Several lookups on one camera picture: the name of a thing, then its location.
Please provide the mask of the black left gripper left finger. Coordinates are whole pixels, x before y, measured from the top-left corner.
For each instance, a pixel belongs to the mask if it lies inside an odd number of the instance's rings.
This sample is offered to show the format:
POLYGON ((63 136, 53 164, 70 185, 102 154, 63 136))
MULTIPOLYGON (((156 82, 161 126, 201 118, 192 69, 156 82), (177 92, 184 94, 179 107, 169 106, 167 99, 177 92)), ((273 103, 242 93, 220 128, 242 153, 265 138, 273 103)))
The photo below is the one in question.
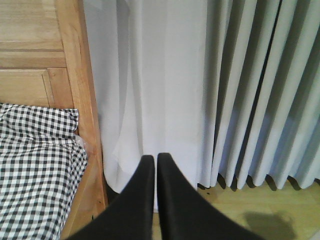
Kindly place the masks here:
POLYGON ((155 194, 155 161, 144 155, 116 199, 69 240, 151 240, 155 194))

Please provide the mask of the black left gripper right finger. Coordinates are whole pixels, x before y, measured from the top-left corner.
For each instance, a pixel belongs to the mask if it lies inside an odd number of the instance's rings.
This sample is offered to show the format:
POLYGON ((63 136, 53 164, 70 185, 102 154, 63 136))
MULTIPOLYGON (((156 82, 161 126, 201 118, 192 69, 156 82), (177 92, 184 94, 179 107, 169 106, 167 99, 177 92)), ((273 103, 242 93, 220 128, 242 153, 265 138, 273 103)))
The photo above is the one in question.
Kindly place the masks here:
POLYGON ((164 240, 260 240, 209 204, 169 153, 157 156, 157 202, 164 240))

